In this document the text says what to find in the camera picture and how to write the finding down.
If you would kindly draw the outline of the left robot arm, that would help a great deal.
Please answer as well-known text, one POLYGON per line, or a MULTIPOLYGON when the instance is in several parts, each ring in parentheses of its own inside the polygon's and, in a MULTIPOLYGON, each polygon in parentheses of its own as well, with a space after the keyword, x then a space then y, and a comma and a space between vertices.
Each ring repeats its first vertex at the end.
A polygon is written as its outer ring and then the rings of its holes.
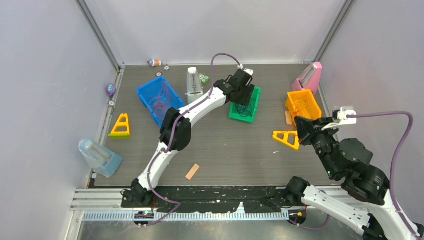
POLYGON ((253 75, 252 69, 239 66, 235 74, 216 81, 207 93, 191 104, 168 109, 156 151, 143 173, 131 183, 136 203, 148 207, 153 202, 154 189, 162 174, 174 156, 189 145, 192 128, 200 119, 229 102, 244 106, 250 103, 255 89, 253 75))

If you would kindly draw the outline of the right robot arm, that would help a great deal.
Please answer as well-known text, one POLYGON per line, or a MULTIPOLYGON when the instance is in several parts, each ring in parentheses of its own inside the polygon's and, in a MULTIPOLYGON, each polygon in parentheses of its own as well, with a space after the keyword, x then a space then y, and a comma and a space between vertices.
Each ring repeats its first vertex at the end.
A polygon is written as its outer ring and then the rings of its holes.
POLYGON ((328 178, 343 180, 341 188, 362 202, 366 210, 336 200, 298 176, 292 177, 285 188, 288 203, 315 207, 355 230, 364 240, 424 238, 424 226, 412 222, 394 200, 390 179, 370 164, 374 154, 356 138, 335 140, 337 120, 296 116, 294 122, 299 143, 313 146, 328 178))

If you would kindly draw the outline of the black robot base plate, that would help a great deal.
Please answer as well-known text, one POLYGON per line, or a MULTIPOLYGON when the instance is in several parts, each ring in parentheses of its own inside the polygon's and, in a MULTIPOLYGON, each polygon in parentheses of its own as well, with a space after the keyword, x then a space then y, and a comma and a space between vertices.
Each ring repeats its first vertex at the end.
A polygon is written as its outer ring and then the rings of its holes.
POLYGON ((155 191, 123 189, 121 206, 185 214, 234 213, 239 207, 248 214, 305 208, 278 186, 158 186, 155 191))

